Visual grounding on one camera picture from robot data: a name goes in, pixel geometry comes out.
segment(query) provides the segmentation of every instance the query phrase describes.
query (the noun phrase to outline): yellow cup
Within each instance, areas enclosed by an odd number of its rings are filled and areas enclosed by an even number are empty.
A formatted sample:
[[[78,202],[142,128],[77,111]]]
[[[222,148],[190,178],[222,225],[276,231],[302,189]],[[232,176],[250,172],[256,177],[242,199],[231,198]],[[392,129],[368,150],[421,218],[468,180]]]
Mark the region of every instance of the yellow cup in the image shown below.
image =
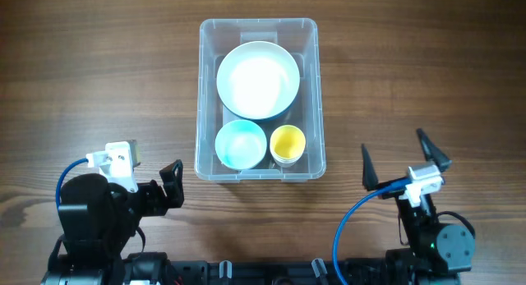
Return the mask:
[[[305,135],[296,126],[280,126],[270,136],[270,153],[278,165],[290,167],[301,158],[306,143]]]

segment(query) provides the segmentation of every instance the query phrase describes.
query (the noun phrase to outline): white mount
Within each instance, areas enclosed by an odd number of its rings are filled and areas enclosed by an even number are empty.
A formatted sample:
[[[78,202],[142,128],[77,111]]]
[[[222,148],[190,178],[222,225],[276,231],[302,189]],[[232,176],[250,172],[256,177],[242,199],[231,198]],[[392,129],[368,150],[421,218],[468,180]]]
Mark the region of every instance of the white mount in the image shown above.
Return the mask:
[[[441,171],[433,162],[408,167],[408,178],[412,183],[405,186],[406,190],[399,199],[409,200],[413,208],[420,205],[421,195],[437,192],[444,184]]]
[[[89,168],[99,168],[99,174],[108,182],[117,183],[129,192],[139,188],[133,168],[141,164],[139,148],[135,140],[119,141],[106,144],[105,150],[87,154]]]

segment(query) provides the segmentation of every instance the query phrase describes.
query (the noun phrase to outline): white bowl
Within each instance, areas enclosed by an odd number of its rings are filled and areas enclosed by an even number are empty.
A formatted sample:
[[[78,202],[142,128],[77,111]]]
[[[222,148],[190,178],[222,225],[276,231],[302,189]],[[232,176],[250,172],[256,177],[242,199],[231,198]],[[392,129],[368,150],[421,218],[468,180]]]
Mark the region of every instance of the white bowl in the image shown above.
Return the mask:
[[[298,94],[299,69],[292,55],[277,44],[250,42],[221,62],[217,91],[225,107],[250,120],[272,118]]]
[[[253,168],[265,157],[265,133],[252,121],[232,121],[224,125],[215,137],[215,153],[228,168]]]

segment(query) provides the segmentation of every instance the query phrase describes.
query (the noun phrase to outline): cup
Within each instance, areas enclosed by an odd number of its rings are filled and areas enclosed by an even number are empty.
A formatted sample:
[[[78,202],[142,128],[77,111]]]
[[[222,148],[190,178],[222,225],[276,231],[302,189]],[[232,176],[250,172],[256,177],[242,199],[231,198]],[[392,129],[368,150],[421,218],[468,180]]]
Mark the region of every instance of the cup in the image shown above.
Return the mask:
[[[224,125],[215,137],[215,153],[221,163],[234,170],[255,167],[266,154],[263,129],[248,120]]]
[[[270,153],[279,166],[291,167],[302,157],[306,143],[305,135],[298,127],[283,125],[270,136]]]

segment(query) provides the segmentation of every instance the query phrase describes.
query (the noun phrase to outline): plastic container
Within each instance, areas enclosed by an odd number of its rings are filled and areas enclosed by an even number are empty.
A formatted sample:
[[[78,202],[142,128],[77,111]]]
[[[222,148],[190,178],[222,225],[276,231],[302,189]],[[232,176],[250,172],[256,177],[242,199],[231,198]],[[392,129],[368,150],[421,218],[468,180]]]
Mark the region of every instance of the plastic container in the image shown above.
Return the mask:
[[[240,44],[267,41],[292,54],[300,72],[298,95],[290,108],[271,120],[256,122],[270,140],[282,125],[303,131],[307,145],[302,157],[289,168],[280,167],[267,149],[254,168],[233,170],[215,154],[215,137],[223,125],[240,119],[221,102],[216,76],[224,57]],[[325,173],[325,138],[321,107],[318,30],[308,18],[290,19],[209,19],[200,27],[199,95],[197,100],[196,175],[204,180],[232,183],[248,179],[279,179],[305,182]]]

